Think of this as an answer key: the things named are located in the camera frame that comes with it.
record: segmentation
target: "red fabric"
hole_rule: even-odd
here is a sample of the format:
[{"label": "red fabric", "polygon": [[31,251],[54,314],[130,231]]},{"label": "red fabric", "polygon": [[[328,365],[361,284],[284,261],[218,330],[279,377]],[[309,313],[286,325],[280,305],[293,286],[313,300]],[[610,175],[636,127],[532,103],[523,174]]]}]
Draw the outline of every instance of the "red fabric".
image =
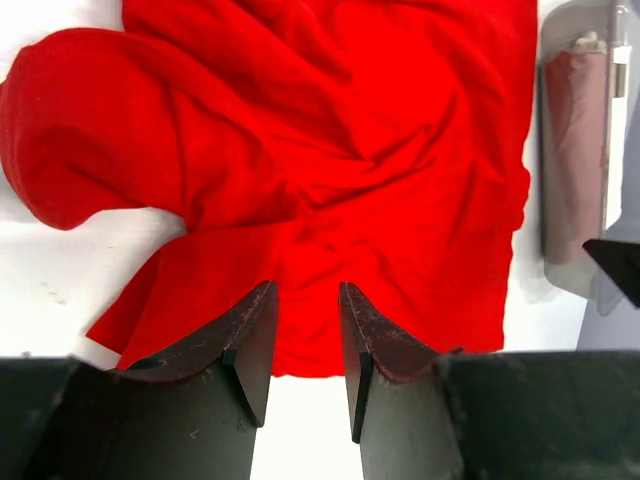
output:
[{"label": "red fabric", "polygon": [[502,347],[534,0],[125,0],[123,19],[23,49],[0,97],[4,171],[44,223],[185,220],[89,332],[120,368],[264,279],[275,375],[342,373],[340,281],[436,349]]}]

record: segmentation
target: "black pointed object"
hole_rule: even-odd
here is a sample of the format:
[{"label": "black pointed object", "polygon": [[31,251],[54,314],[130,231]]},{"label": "black pointed object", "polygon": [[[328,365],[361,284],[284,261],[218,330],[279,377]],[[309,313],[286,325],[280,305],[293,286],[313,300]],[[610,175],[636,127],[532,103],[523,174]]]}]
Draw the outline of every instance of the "black pointed object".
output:
[{"label": "black pointed object", "polygon": [[276,327],[265,282],[124,372],[0,361],[0,478],[249,479]]},{"label": "black pointed object", "polygon": [[640,245],[593,239],[583,248],[627,299],[640,308]]},{"label": "black pointed object", "polygon": [[355,285],[340,300],[365,480],[640,478],[640,352],[437,355]]}]

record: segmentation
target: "white surface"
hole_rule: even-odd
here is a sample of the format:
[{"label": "white surface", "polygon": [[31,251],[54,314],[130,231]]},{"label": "white surface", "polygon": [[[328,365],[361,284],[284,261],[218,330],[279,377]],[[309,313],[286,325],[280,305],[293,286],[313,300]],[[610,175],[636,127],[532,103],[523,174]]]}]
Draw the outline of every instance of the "white surface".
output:
[{"label": "white surface", "polygon": [[[557,0],[542,1],[546,15]],[[119,0],[0,0],[0,79],[21,45],[69,26],[120,28]],[[508,350],[573,349],[586,301],[549,284],[538,236],[537,128],[525,152],[533,173],[526,223],[514,239],[505,333]],[[181,231],[156,211],[96,215],[72,232],[39,225],[0,178],[0,355],[75,352],[103,367],[116,356],[84,339],[136,269]],[[273,379],[252,480],[361,478],[342,378]]]}]

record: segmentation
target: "transparent container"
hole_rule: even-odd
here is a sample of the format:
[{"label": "transparent container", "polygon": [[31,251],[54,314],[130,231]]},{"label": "transparent container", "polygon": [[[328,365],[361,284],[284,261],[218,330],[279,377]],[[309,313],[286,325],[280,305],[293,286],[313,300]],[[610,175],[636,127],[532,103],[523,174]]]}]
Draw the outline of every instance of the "transparent container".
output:
[{"label": "transparent container", "polygon": [[582,245],[640,242],[640,0],[567,2],[540,41],[545,275],[608,315],[623,294]]}]

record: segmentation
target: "red cloth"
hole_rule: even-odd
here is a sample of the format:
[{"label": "red cloth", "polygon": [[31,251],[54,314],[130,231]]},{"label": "red cloth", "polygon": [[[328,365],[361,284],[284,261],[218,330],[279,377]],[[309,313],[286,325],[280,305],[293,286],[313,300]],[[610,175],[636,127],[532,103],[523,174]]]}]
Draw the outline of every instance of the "red cloth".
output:
[{"label": "red cloth", "polygon": [[502,347],[529,177],[535,0],[125,0],[17,57],[0,155],[44,223],[153,206],[89,337],[120,368],[280,288],[274,374],[343,371],[340,281],[439,350]]}]

